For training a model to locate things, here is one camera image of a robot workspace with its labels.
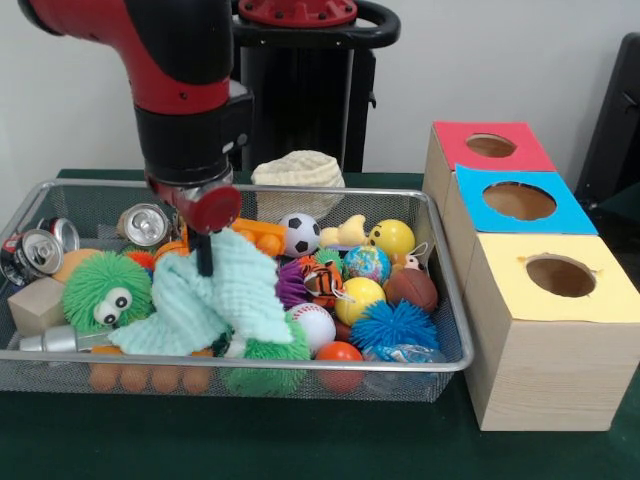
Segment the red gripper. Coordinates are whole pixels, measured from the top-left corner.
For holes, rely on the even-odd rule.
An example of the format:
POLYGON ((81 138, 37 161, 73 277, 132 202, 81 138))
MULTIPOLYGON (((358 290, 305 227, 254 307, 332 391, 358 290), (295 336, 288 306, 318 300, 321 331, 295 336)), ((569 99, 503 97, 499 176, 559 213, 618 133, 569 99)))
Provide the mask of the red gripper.
POLYGON ((196 249, 199 274, 211 276, 213 261, 208 234, 230 226, 241 212, 242 195, 233 186, 233 173, 227 172, 200 185, 169 185, 149 174, 146 181, 152 192, 185 220, 184 243, 190 253, 196 249))

